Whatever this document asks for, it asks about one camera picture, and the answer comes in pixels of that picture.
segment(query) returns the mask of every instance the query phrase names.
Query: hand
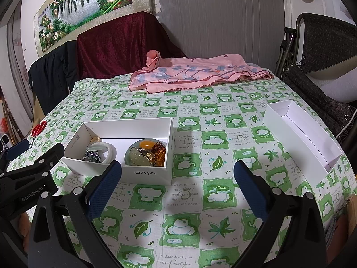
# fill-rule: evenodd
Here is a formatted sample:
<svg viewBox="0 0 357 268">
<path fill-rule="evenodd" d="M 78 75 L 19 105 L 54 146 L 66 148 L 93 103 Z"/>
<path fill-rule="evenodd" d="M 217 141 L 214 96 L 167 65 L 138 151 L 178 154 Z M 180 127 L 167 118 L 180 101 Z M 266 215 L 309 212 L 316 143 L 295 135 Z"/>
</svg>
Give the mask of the hand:
<svg viewBox="0 0 357 268">
<path fill-rule="evenodd" d="M 27 213 L 23 213 L 19 219 L 20 234 L 24 237 L 24 251 L 27 253 L 29 247 L 31 223 Z"/>
</svg>

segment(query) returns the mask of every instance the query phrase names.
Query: pink blanket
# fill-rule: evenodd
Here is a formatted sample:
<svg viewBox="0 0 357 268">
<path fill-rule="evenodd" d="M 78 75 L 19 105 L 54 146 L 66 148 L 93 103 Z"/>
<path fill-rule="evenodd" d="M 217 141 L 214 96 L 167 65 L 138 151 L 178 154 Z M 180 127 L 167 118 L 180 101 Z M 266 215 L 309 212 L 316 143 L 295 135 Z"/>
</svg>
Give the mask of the pink blanket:
<svg viewBox="0 0 357 268">
<path fill-rule="evenodd" d="M 211 59 L 162 59 L 156 50 L 147 53 L 146 67 L 131 75 L 130 91 L 146 89 L 148 93 L 190 90 L 236 80 L 271 79 L 267 70 L 249 66 L 238 54 Z"/>
</svg>

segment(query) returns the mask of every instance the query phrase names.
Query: green and white tablecloth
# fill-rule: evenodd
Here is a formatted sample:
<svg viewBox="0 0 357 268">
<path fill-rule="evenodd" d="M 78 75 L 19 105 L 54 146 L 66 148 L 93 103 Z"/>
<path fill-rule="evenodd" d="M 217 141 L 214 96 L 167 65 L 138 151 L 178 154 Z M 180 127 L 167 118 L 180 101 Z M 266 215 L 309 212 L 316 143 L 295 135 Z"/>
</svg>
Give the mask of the green and white tablecloth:
<svg viewBox="0 0 357 268">
<path fill-rule="evenodd" d="M 292 195 L 312 191 L 325 227 L 344 199 L 357 191 L 346 156 L 322 182 L 310 186 L 263 125 L 267 103 L 291 99 L 332 136 L 314 110 L 278 78 L 160 94 L 129 92 L 129 79 L 124 75 L 77 82 L 73 93 L 47 115 L 48 125 L 33 148 L 9 167 L 32 164 L 57 142 L 66 146 L 82 122 L 173 117 L 177 130 L 172 186 L 120 183 L 94 220 L 127 268 L 229 268 L 261 225 L 233 178 L 237 159 L 244 159 L 271 187 Z M 63 162 L 52 174 L 58 194 L 90 180 Z M 269 259 L 275 257 L 288 224 L 286 219 Z M 70 219 L 66 225 L 76 251 L 87 260 Z"/>
</svg>

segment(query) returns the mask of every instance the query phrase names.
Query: white box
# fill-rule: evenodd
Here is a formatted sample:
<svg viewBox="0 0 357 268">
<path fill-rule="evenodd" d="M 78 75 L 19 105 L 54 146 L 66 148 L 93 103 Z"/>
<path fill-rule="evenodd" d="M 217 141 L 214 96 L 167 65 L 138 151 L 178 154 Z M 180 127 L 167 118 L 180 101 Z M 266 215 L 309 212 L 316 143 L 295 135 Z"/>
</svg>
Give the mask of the white box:
<svg viewBox="0 0 357 268">
<path fill-rule="evenodd" d="M 85 176 L 101 175 L 109 164 L 82 161 L 86 148 L 94 137 L 116 148 L 116 157 L 121 164 L 120 182 L 171 185 L 174 156 L 174 127 L 172 118 L 126 119 L 93 121 L 83 123 L 65 148 L 63 162 L 74 173 Z M 127 166 L 124 163 L 126 150 L 136 141 L 154 138 L 166 143 L 163 167 Z"/>
<path fill-rule="evenodd" d="M 291 100 L 268 104 L 263 123 L 282 143 L 311 187 L 328 175 L 342 155 L 330 135 Z"/>
</svg>

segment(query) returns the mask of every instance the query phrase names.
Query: chair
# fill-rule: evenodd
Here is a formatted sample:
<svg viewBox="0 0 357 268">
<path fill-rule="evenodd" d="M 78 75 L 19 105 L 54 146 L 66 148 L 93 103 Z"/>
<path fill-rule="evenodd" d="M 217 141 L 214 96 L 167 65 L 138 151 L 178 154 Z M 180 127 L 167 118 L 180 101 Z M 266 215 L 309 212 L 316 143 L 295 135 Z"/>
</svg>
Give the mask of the chair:
<svg viewBox="0 0 357 268">
<path fill-rule="evenodd" d="M 296 62 L 304 22 L 301 62 Z M 325 69 L 357 55 L 357 27 L 335 18 L 302 13 L 296 22 L 297 38 L 284 66 L 281 79 L 304 99 L 320 116 L 334 136 L 348 124 L 356 107 L 338 102 L 324 94 L 305 74 Z M 357 123 L 355 116 L 337 141 L 357 171 Z"/>
</svg>

